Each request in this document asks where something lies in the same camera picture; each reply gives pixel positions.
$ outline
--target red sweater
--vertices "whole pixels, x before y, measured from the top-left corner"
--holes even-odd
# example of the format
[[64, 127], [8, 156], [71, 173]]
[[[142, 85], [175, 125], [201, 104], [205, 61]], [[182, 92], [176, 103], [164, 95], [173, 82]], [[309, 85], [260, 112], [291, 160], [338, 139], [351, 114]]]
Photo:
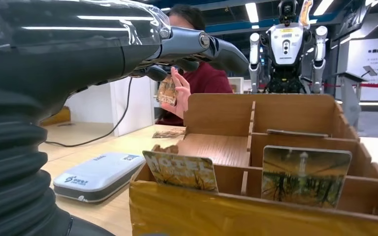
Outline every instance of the red sweater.
[[[189, 82], [191, 94], [232, 93], [225, 71], [216, 70], [205, 62], [200, 63], [196, 71], [183, 74], [183, 77]], [[157, 124], [183, 126], [183, 120], [173, 113], [166, 112]]]

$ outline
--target white humanoid robot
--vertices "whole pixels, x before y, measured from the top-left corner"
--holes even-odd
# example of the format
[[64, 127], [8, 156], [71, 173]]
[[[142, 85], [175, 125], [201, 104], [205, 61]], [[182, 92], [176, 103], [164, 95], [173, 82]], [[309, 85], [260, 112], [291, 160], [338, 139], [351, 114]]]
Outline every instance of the white humanoid robot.
[[[322, 93], [322, 73], [325, 68], [325, 41], [328, 30], [320, 26], [315, 33], [309, 30], [309, 10], [313, 5], [312, 0], [305, 0], [302, 6], [299, 22], [296, 20], [296, 0], [283, 0], [279, 4], [280, 24], [271, 27], [257, 41], [257, 33], [250, 37], [250, 76], [252, 80], [252, 92], [259, 86], [258, 50], [260, 43], [269, 48], [271, 61], [270, 82], [266, 85], [268, 93]], [[311, 80], [302, 78], [301, 63], [304, 45], [311, 41], [315, 35], [315, 57], [313, 60], [313, 72]]]

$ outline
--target black cable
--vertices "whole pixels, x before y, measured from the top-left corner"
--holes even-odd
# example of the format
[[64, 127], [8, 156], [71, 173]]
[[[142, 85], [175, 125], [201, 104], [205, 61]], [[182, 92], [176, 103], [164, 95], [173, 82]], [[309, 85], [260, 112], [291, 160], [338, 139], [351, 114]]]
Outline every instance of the black cable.
[[94, 141], [97, 141], [99, 139], [103, 139], [107, 136], [109, 136], [110, 134], [112, 134], [115, 129], [118, 127], [118, 125], [120, 125], [121, 121], [123, 121], [125, 115], [126, 115], [126, 112], [128, 111], [128, 105], [129, 105], [129, 94], [130, 94], [130, 91], [131, 91], [131, 82], [132, 82], [132, 78], [129, 79], [129, 84], [128, 84], [128, 95], [126, 97], [126, 106], [125, 106], [125, 110], [124, 110], [124, 113], [123, 113], [123, 116], [121, 117], [121, 119], [118, 121], [118, 123], [114, 126], [114, 128], [109, 131], [109, 133], [103, 135], [103, 136], [100, 136], [99, 138], [96, 138], [96, 139], [92, 139], [90, 141], [87, 141], [87, 142], [84, 142], [84, 143], [81, 143], [81, 144], [74, 144], [74, 145], [65, 145], [65, 144], [61, 144], [61, 143], [57, 143], [57, 142], [50, 142], [50, 141], [45, 141], [46, 144], [52, 144], [52, 145], [59, 145], [59, 146], [62, 146], [62, 147], [65, 147], [65, 148], [74, 148], [74, 147], [78, 147], [78, 146], [81, 146], [81, 145], [85, 145], [85, 144], [88, 144], [88, 143], [91, 143], [91, 142], [94, 142]]

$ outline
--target card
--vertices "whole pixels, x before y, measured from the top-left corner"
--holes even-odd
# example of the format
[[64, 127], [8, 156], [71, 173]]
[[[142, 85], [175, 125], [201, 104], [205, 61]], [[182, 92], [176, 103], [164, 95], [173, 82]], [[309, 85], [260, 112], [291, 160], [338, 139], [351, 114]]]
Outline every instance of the card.
[[263, 199], [335, 209], [351, 163], [351, 152], [266, 146]]
[[166, 79], [164, 79], [160, 83], [160, 86], [158, 87], [157, 101], [169, 103], [170, 105], [175, 106], [176, 96], [177, 96], [176, 86], [171, 76], [167, 76]]
[[307, 132], [295, 132], [295, 131], [286, 131], [286, 130], [278, 130], [278, 129], [267, 129], [268, 134], [285, 134], [285, 135], [293, 135], [293, 136], [312, 136], [312, 137], [321, 137], [321, 138], [328, 138], [328, 134], [319, 134], [319, 133], [307, 133]]
[[143, 151], [154, 178], [159, 184], [218, 192], [212, 160], [204, 157]]
[[155, 132], [153, 134], [153, 139], [164, 139], [164, 138], [177, 138], [181, 135], [185, 134], [184, 129], [174, 128], [169, 131], [161, 131], [161, 132]]

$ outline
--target dark hair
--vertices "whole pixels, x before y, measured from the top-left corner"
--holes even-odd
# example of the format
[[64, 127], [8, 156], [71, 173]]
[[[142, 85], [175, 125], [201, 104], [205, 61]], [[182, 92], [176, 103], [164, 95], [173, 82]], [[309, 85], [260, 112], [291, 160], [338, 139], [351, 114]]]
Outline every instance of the dark hair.
[[189, 22], [195, 30], [205, 31], [205, 21], [202, 17], [202, 12], [199, 8], [191, 7], [189, 5], [177, 4], [167, 14], [168, 16], [180, 16]]

